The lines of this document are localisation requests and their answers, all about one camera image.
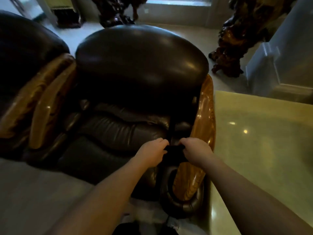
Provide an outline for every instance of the rounded leather backrest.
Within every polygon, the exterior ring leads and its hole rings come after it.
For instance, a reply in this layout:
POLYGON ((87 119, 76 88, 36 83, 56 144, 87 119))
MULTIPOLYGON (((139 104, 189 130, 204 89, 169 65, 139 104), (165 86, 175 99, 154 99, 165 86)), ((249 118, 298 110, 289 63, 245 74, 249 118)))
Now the rounded leather backrest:
POLYGON ((123 25, 88 36, 76 51, 84 87, 101 101, 174 109, 199 94, 209 71, 205 55, 174 33, 123 25))
POLYGON ((62 53, 66 43, 39 23, 0 11, 0 84, 22 86, 62 53))

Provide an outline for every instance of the wooden armrest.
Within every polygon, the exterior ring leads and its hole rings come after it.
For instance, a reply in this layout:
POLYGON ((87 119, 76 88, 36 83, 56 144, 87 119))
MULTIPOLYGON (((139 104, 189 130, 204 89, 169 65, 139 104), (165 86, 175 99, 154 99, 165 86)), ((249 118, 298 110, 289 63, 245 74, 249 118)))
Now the wooden armrest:
MULTIPOLYGON (((210 75, 207 75, 201 87, 198 112, 190 137, 202 139, 214 150, 215 133, 213 81, 210 75)), ((191 165, 189 162, 181 163, 173 183, 175 196, 181 201, 190 200, 204 176, 205 172, 202 169, 191 165)))
POLYGON ((62 54, 43 68, 18 92, 12 104, 0 120, 0 138, 12 138, 15 128, 33 112, 44 90, 60 71, 74 61, 70 54, 62 54))
POLYGON ((76 63, 66 68, 45 90, 33 114, 29 147, 38 149, 49 138, 65 96, 76 77, 76 63))

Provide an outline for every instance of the forearm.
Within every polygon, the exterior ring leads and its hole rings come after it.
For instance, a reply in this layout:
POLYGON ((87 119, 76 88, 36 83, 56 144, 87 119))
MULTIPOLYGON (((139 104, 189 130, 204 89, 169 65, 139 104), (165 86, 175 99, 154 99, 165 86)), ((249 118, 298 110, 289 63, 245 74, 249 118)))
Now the forearm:
POLYGON ((132 158, 100 182, 50 234, 112 234, 135 185, 146 169, 143 163, 132 158))
POLYGON ((312 234, 313 228, 216 156, 203 165, 242 234, 312 234))

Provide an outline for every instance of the glossy tabletop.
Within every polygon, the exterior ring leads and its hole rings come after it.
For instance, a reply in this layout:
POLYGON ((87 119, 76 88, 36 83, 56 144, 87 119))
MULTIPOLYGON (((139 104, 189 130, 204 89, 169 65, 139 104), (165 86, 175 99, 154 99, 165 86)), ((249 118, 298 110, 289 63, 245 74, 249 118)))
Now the glossy tabletop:
MULTIPOLYGON (((215 154, 313 226, 313 105, 215 92, 215 154)), ((240 234, 213 184, 210 234, 240 234)))

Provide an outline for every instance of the person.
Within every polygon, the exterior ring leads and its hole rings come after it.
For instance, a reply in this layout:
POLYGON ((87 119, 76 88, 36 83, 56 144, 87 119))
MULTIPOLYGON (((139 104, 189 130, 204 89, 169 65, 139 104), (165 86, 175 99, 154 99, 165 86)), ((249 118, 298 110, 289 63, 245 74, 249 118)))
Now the person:
MULTIPOLYGON (((313 234, 313 228, 277 199, 215 156, 198 138, 182 138, 184 154, 202 168, 220 193, 241 234, 313 234)), ((49 232, 53 235, 112 234, 143 173, 166 153, 166 139, 147 142, 123 167, 100 182, 49 232)))

